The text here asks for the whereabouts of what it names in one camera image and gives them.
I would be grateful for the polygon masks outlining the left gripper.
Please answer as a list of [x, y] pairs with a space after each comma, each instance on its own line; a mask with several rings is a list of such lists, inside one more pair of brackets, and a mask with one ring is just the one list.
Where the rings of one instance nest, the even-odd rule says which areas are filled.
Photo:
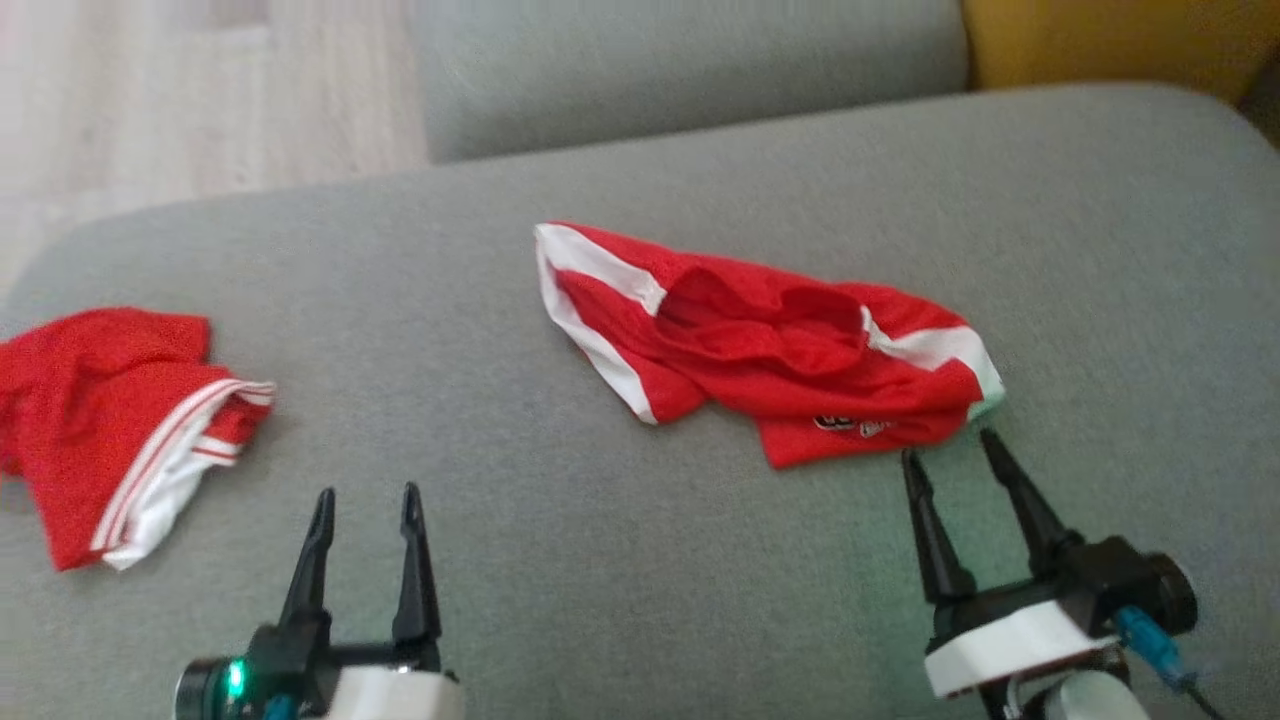
[[[298, 634], [329, 626], [326, 561], [335, 534], [337, 492], [317, 496], [279, 628]], [[335, 689], [325, 719], [461, 719], [463, 687], [442, 664], [442, 621], [419, 486], [404, 486], [399, 514], [404, 539], [399, 598], [392, 623], [394, 643], [338, 644], [323, 652], [335, 669]]]

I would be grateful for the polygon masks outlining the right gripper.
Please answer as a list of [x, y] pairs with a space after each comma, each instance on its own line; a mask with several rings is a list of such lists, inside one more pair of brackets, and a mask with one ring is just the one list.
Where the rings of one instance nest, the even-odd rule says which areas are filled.
[[[1066, 527], [995, 430], [980, 430], [995, 479], [1018, 518], [1033, 577], [1056, 573], [1059, 557], [1084, 543]], [[942, 700], [1029, 671], [1056, 667], [1119, 643], [1110, 632], [1092, 635], [1060, 603], [1060, 579], [1030, 579], [977, 592], [934, 505], [919, 454], [902, 451], [918, 566], [925, 601], [934, 607], [925, 676]]]

